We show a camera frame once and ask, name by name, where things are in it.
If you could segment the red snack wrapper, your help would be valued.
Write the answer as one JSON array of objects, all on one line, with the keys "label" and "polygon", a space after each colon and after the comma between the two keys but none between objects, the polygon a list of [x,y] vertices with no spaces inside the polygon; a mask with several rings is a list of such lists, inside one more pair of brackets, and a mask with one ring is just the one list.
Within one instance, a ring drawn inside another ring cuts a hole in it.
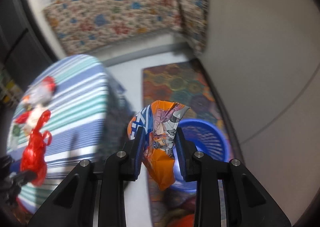
[{"label": "red snack wrapper", "polygon": [[30,111],[25,111],[23,114],[21,114],[19,117],[17,117],[14,120],[14,122],[16,124],[25,124],[31,113],[32,113],[31,110]]}]

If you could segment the colourful hexagon floor mat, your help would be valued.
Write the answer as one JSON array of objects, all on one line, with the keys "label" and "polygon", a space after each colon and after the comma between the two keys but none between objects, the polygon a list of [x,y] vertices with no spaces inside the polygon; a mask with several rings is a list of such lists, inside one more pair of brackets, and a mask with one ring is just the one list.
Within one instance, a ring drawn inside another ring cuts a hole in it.
[{"label": "colourful hexagon floor mat", "polygon": [[[223,131],[231,150],[229,160],[239,155],[233,144],[237,142],[222,103],[207,81],[199,61],[154,66],[143,70],[143,104],[162,100],[178,102],[189,107],[184,119],[201,119]],[[161,191],[148,178],[151,220],[153,226],[193,226],[196,192],[175,191],[170,187]]]}]

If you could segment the dark grey refrigerator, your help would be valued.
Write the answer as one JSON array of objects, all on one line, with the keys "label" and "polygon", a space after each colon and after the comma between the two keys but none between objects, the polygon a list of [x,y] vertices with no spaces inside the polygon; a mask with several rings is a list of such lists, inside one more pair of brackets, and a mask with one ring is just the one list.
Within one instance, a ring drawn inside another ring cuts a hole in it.
[{"label": "dark grey refrigerator", "polygon": [[1,63],[15,83],[26,91],[56,61],[27,0],[1,0]]}]

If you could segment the red round lid wrapper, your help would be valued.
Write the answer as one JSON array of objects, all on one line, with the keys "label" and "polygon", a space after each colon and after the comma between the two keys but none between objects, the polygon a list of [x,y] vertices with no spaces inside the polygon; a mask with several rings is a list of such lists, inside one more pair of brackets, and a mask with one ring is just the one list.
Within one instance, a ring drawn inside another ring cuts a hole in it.
[{"label": "red round lid wrapper", "polygon": [[46,86],[51,92],[56,90],[55,78],[47,76],[42,80],[42,84]]}]

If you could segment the red plastic bag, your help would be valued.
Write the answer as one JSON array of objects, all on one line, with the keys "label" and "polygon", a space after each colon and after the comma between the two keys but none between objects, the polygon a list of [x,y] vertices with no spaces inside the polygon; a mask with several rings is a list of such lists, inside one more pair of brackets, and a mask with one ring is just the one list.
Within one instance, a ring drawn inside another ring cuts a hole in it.
[{"label": "red plastic bag", "polygon": [[41,133],[41,128],[49,121],[51,112],[45,110],[37,121],[36,126],[31,130],[28,145],[22,153],[20,171],[31,171],[35,178],[31,183],[35,186],[41,186],[46,178],[47,164],[44,156],[46,148],[52,143],[52,134],[50,131]]}]

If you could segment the floral patterned hanging cloth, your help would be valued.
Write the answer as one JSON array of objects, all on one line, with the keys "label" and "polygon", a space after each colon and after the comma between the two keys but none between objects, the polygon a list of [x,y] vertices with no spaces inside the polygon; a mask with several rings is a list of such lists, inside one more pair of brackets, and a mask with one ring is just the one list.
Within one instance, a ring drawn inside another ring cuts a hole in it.
[{"label": "floral patterned hanging cloth", "polygon": [[44,16],[68,55],[168,30],[202,53],[207,0],[54,0]]}]

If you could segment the blue plastic mesh waste basket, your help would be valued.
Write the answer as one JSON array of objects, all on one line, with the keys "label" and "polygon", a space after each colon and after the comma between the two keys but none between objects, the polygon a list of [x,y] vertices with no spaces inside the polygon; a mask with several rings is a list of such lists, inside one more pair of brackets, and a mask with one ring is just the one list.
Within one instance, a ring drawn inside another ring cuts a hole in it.
[{"label": "blue plastic mesh waste basket", "polygon": [[[231,154],[229,143],[217,126],[201,119],[184,119],[180,121],[183,135],[186,140],[193,142],[198,151],[210,155],[213,159],[228,162]],[[186,193],[196,192],[195,181],[186,182],[180,172],[177,152],[174,149],[174,176],[175,182],[170,186],[175,191]]]}]

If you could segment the clear plastic box white label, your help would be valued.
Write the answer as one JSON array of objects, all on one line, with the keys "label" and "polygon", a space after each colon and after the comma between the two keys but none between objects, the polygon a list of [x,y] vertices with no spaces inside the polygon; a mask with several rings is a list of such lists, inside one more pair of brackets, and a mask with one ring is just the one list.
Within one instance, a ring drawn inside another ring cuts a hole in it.
[{"label": "clear plastic box white label", "polygon": [[46,104],[51,101],[54,94],[54,87],[48,83],[39,83],[29,89],[26,103],[35,107],[38,104]]}]

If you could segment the orange snack chip bag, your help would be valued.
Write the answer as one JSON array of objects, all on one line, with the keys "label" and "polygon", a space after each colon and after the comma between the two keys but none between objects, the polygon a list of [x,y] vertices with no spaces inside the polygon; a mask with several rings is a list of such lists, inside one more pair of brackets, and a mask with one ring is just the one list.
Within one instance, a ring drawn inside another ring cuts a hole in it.
[{"label": "orange snack chip bag", "polygon": [[143,163],[160,190],[175,182],[174,146],[180,120],[189,110],[178,102],[157,100],[139,111],[127,126],[127,135],[133,140],[139,127],[143,127]]}]

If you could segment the blue striped tablecloth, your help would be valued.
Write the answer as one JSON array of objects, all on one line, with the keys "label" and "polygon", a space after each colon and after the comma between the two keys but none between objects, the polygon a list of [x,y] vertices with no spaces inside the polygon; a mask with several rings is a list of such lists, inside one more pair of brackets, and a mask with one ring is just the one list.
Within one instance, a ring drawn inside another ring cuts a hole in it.
[{"label": "blue striped tablecloth", "polygon": [[44,156],[47,174],[41,186],[28,183],[17,197],[22,209],[32,214],[79,161],[97,161],[119,150],[133,113],[125,89],[97,58],[76,55],[62,59],[34,79],[14,112],[7,152],[16,161],[21,160],[29,135],[23,130],[25,124],[14,120],[38,106],[26,103],[27,94],[47,76],[56,83],[51,101],[38,104],[51,112],[43,126],[53,137]]}]

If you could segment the white orange torn wrapper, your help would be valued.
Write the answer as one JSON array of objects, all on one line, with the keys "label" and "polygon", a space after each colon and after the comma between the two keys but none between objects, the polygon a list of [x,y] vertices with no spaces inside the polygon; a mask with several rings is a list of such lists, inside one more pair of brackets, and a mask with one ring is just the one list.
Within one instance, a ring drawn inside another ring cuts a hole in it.
[{"label": "white orange torn wrapper", "polygon": [[46,110],[47,109],[45,107],[38,105],[31,111],[23,128],[26,135],[29,135],[31,133],[31,130],[37,125],[37,122],[42,113]]}]

